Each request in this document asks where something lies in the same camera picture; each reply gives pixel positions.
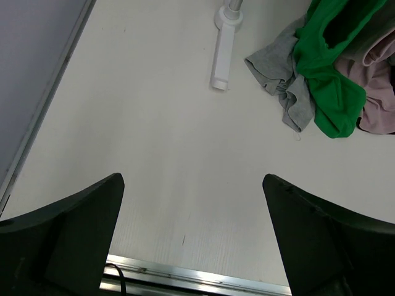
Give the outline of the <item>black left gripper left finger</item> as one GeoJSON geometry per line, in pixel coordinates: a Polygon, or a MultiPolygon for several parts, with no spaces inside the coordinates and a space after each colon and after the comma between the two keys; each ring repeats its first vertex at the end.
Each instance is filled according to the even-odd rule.
{"type": "Polygon", "coordinates": [[[124,188],[114,173],[1,221],[1,295],[98,295],[124,188]]]}

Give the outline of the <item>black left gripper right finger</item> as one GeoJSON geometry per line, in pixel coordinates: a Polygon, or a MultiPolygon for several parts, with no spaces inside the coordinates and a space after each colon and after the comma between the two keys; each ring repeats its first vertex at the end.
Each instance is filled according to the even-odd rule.
{"type": "Polygon", "coordinates": [[[276,175],[262,187],[293,295],[394,295],[394,224],[276,175]]]}

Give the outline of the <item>green tank top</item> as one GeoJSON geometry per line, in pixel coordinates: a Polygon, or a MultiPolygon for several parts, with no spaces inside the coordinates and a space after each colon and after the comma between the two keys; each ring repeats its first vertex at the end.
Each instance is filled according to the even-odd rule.
{"type": "Polygon", "coordinates": [[[357,128],[365,90],[335,69],[335,61],[355,40],[394,27],[393,1],[312,1],[294,47],[297,71],[315,101],[315,123],[330,138],[346,138],[357,128]]]}

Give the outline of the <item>pink tank top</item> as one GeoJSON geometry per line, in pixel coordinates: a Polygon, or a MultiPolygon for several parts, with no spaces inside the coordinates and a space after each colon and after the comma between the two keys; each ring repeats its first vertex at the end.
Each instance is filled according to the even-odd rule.
{"type": "Polygon", "coordinates": [[[355,40],[335,61],[335,69],[365,90],[360,126],[370,132],[394,132],[394,27],[355,40]]]}

